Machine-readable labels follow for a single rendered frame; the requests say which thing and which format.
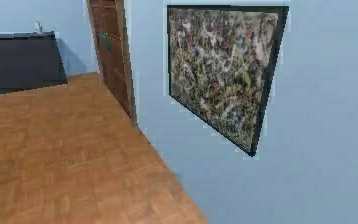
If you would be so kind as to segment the black cupboard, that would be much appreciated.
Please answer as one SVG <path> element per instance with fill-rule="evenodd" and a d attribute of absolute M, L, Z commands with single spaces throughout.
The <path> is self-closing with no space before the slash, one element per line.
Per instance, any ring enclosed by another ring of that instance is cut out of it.
<path fill-rule="evenodd" d="M 53 31 L 0 34 L 0 94 L 66 83 Z"/>

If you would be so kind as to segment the black framed speckled picture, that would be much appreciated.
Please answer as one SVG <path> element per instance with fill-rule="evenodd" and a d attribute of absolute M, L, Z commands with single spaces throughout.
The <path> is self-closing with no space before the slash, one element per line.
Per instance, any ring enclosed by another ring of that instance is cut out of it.
<path fill-rule="evenodd" d="M 289 7 L 169 5 L 168 91 L 253 157 Z"/>

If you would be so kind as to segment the brown wooden room door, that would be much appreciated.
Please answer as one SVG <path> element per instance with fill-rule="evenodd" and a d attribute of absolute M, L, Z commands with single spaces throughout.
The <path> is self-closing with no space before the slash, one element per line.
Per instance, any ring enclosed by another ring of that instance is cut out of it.
<path fill-rule="evenodd" d="M 125 18 L 126 0 L 86 0 L 102 80 L 137 126 L 131 60 Z M 105 48 L 102 33 L 109 36 L 111 50 Z"/>

